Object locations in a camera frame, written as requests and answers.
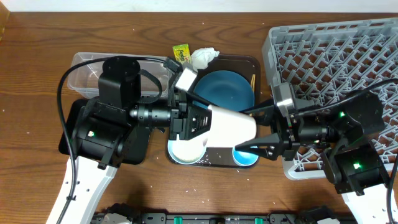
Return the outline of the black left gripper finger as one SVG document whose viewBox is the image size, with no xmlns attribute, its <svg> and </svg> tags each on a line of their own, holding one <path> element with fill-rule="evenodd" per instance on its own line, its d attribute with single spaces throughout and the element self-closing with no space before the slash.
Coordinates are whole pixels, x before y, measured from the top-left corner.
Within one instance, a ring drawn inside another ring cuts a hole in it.
<svg viewBox="0 0 398 224">
<path fill-rule="evenodd" d="M 196 101 L 197 103 L 203 105 L 205 108 L 209 107 L 213 103 L 202 98 L 201 96 L 196 95 L 194 92 L 186 92 L 187 97 L 190 98 L 192 101 Z"/>
<path fill-rule="evenodd" d="M 207 143 L 207 134 L 194 134 L 187 136 L 185 139 L 179 139 L 178 144 L 183 148 L 203 148 Z"/>
</svg>

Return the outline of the grey dishwasher rack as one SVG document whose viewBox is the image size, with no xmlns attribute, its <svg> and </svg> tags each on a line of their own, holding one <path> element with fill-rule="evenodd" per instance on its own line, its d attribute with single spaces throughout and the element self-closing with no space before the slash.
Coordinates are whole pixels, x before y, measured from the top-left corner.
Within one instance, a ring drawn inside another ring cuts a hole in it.
<svg viewBox="0 0 398 224">
<path fill-rule="evenodd" d="M 342 100 L 351 90 L 397 78 L 397 17 L 273 27 L 262 46 L 267 83 L 292 84 L 296 97 L 316 105 Z M 390 171 L 397 156 L 397 84 L 376 88 L 386 125 L 372 142 Z M 290 180 L 325 178 L 320 149 L 282 159 Z"/>
</svg>

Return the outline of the small blue cup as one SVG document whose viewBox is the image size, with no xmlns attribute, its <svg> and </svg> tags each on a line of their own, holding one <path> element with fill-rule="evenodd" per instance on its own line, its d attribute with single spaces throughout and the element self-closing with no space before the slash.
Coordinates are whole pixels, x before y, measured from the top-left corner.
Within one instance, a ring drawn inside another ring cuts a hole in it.
<svg viewBox="0 0 398 224">
<path fill-rule="evenodd" d="M 259 156 L 255 154 L 237 151 L 235 148 L 232 149 L 232 156 L 233 161 L 241 167 L 254 165 L 259 158 Z"/>
</svg>

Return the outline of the white napkin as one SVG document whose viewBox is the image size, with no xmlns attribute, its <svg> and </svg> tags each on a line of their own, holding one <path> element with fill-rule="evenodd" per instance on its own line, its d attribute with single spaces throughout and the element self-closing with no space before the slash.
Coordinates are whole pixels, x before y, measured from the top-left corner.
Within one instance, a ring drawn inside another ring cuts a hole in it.
<svg viewBox="0 0 398 224">
<path fill-rule="evenodd" d="M 195 71 L 206 69 L 219 54 L 220 52 L 213 47 L 197 49 L 191 55 L 193 69 Z"/>
</svg>

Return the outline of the black plastic bin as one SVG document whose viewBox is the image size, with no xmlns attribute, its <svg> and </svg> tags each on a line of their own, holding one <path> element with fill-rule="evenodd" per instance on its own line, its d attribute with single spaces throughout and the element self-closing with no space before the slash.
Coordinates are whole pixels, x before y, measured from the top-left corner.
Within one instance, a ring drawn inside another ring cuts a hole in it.
<svg viewBox="0 0 398 224">
<path fill-rule="evenodd" d="M 96 98 L 72 103 L 66 130 L 58 150 L 68 154 L 70 143 L 74 157 L 98 160 L 103 166 L 122 163 L 138 165 L 146 156 L 150 129 L 132 120 L 125 110 L 113 110 Z"/>
</svg>

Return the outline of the yellow green foil wrapper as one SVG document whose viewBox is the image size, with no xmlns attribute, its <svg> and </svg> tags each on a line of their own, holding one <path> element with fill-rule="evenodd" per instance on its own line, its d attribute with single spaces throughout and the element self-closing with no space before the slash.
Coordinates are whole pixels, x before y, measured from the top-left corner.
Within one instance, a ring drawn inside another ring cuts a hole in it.
<svg viewBox="0 0 398 224">
<path fill-rule="evenodd" d="M 191 63 L 192 58 L 188 44 L 180 44 L 172 47 L 176 61 L 184 64 L 185 62 Z"/>
</svg>

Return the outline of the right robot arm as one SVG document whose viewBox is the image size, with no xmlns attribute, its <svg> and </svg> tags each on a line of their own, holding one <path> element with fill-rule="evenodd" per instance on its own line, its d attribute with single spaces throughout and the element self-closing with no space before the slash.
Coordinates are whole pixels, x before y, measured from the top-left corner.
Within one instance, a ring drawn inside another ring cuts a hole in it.
<svg viewBox="0 0 398 224">
<path fill-rule="evenodd" d="M 388 172 L 372 142 L 385 128 L 376 94 L 355 91 L 334 105 L 294 110 L 288 116 L 281 106 L 265 110 L 256 121 L 270 126 L 272 133 L 239 144 L 236 151 L 291 161 L 300 147 L 318 147 L 326 178 L 357 223 L 397 223 L 397 166 Z"/>
</svg>

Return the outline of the light blue rice bowl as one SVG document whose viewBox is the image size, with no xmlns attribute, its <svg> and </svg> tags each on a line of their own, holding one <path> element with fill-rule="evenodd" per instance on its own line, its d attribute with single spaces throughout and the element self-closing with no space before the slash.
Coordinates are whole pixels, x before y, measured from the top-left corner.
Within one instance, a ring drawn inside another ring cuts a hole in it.
<svg viewBox="0 0 398 224">
<path fill-rule="evenodd" d="M 167 150 L 170 157 L 183 165 L 194 164 L 199 161 L 206 152 L 206 147 L 200 139 L 168 140 Z"/>
</svg>

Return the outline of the clear plastic bin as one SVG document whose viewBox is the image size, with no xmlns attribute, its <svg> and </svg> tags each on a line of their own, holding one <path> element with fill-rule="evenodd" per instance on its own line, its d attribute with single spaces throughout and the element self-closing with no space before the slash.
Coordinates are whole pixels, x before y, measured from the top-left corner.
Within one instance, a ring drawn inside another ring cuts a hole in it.
<svg viewBox="0 0 398 224">
<path fill-rule="evenodd" d="M 165 60 L 167 57 L 151 56 L 151 55 L 132 55 L 132 54 L 111 54 L 111 53 L 98 53 L 98 52 L 78 52 L 74 55 L 72 66 L 97 58 L 115 57 L 115 56 L 128 56 L 128 57 L 150 57 L 159 60 Z M 162 62 L 153 62 L 146 60 L 138 60 L 141 69 L 147 70 L 155 76 L 162 85 L 161 98 L 167 98 L 169 78 L 172 73 L 167 70 Z M 91 63 L 80 67 L 68 76 L 67 85 L 71 90 L 75 90 L 81 96 L 91 99 L 99 95 L 98 79 L 103 72 L 103 62 Z M 158 88 L 147 77 L 141 77 L 141 96 L 149 98 L 158 94 Z"/>
</svg>

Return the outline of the dark brown serving tray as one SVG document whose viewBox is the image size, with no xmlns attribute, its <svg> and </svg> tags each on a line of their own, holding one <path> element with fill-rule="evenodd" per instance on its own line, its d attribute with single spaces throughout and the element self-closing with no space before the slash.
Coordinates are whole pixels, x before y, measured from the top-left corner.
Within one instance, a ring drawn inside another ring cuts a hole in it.
<svg viewBox="0 0 398 224">
<path fill-rule="evenodd" d="M 197 82 L 210 72 L 218 70 L 227 70 L 236 72 L 242 75 L 250 84 L 254 92 L 254 104 L 259 103 L 260 100 L 260 81 L 261 81 L 261 67 L 257 59 L 252 56 L 246 55 L 222 55 L 220 54 L 217 58 L 213 59 L 208 67 L 204 70 L 198 71 Z M 241 167 L 233 161 L 232 148 L 207 148 L 203 157 L 192 164 L 193 166 L 203 167 L 222 167 L 222 168 L 234 168 L 234 169 L 248 169 L 254 165 Z"/>
</svg>

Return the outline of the white cup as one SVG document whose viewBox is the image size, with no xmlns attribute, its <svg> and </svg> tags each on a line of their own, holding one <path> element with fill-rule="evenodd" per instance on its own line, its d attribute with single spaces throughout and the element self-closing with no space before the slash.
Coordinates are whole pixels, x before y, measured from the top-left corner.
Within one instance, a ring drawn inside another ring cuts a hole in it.
<svg viewBox="0 0 398 224">
<path fill-rule="evenodd" d="M 252 116 L 210 105 L 210 130 L 205 133 L 205 147 L 232 148 L 252 140 L 257 124 Z"/>
</svg>

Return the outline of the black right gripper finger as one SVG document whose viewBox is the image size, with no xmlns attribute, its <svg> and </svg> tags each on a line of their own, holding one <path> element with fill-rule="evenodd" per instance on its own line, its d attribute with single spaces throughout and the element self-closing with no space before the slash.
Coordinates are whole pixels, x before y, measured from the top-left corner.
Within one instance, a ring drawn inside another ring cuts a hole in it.
<svg viewBox="0 0 398 224">
<path fill-rule="evenodd" d="M 280 155 L 282 140 L 277 133 L 252 139 L 234 147 L 236 151 L 255 154 L 259 157 L 276 161 Z"/>
<path fill-rule="evenodd" d="M 249 108 L 243 110 L 242 113 L 254 118 L 257 125 L 270 126 L 274 117 L 274 105 Z"/>
</svg>

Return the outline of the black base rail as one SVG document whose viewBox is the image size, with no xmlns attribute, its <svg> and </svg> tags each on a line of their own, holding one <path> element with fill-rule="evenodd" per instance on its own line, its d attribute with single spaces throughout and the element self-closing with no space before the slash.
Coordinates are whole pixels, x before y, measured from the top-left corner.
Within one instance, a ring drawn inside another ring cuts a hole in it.
<svg viewBox="0 0 398 224">
<path fill-rule="evenodd" d="M 204 215 L 143 213 L 128 205 L 116 203 L 102 213 L 93 215 L 89 224 L 337 224 L 341 221 L 326 207 L 308 212 L 270 213 L 268 215 Z"/>
</svg>

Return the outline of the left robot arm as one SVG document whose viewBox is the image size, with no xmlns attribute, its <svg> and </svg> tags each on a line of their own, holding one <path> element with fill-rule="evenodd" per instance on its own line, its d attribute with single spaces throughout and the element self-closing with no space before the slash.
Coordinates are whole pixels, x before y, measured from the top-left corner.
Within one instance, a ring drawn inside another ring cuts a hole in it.
<svg viewBox="0 0 398 224">
<path fill-rule="evenodd" d="M 140 164 L 151 132 L 170 129 L 172 140 L 192 140 L 210 129 L 212 112 L 193 105 L 193 93 L 172 90 L 160 104 L 159 79 L 143 69 L 145 57 L 99 60 L 99 95 L 72 104 L 61 115 L 60 150 L 67 169 L 49 223 L 89 223 L 121 164 Z"/>
</svg>

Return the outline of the blue plate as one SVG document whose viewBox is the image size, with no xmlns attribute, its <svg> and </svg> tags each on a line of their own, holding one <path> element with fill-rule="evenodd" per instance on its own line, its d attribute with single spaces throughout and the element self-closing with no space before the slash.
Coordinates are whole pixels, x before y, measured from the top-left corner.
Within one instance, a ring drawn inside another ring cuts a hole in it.
<svg viewBox="0 0 398 224">
<path fill-rule="evenodd" d="M 240 74 L 227 70 L 210 72 L 201 78 L 194 93 L 222 108 L 242 111 L 254 106 L 254 92 Z"/>
</svg>

